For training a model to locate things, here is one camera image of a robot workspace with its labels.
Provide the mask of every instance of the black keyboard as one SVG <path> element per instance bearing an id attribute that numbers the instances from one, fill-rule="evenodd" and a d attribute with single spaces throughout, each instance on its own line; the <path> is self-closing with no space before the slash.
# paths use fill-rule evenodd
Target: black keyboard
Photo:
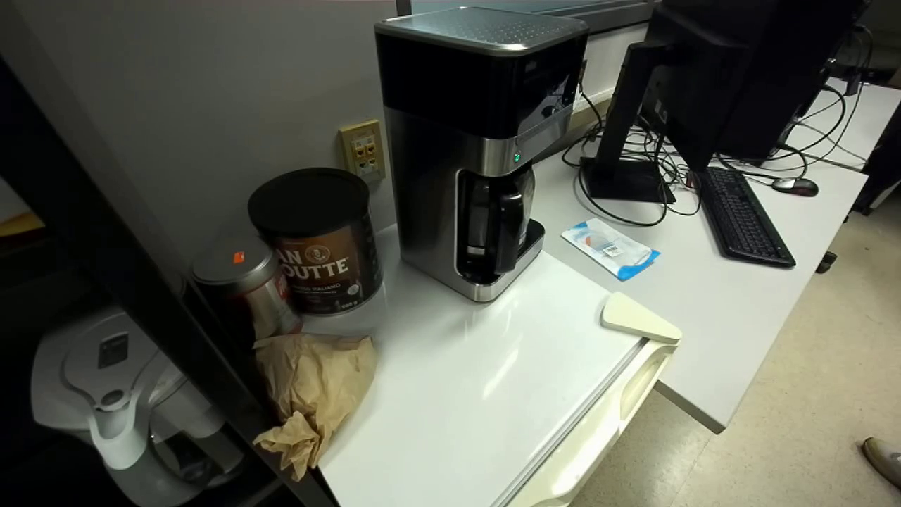
<path id="1" fill-rule="evenodd" d="M 795 258 L 740 172 L 708 167 L 695 171 L 695 177 L 723 257 L 780 268 L 795 265 Z"/>

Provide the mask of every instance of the black coffee maker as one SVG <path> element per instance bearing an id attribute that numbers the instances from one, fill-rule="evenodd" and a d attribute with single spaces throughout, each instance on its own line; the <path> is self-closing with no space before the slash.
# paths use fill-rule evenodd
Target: black coffee maker
<path id="1" fill-rule="evenodd" d="M 467 280 L 490 283 L 516 268 L 526 246 L 535 193 L 532 162 L 500 178 L 462 172 L 459 183 L 457 271 Z"/>
<path id="2" fill-rule="evenodd" d="M 484 302 L 538 255 L 532 159 L 566 133 L 587 37 L 478 7 L 376 24 L 404 261 Z"/>

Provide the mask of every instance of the computer mouse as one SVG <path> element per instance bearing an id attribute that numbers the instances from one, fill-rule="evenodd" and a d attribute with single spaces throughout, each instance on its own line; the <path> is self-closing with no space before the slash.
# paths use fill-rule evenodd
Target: computer mouse
<path id="1" fill-rule="evenodd" d="M 807 178 L 779 178 L 770 184 L 773 189 L 787 194 L 811 198 L 820 192 L 820 188 Z"/>

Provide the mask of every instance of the shoe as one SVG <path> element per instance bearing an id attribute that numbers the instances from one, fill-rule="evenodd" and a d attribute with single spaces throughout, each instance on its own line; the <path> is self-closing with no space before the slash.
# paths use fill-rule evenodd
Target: shoe
<path id="1" fill-rule="evenodd" d="M 901 452 L 891 448 L 884 440 L 873 437 L 864 440 L 860 449 L 877 472 L 901 489 Z"/>

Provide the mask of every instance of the coffee maker water reservoir lid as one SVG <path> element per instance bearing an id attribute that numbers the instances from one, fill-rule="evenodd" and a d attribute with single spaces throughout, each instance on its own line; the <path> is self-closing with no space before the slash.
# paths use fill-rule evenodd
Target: coffee maker water reservoir lid
<path id="1" fill-rule="evenodd" d="M 376 33 L 491 56 L 521 56 L 588 33 L 577 19 L 483 7 L 414 14 L 376 23 Z"/>

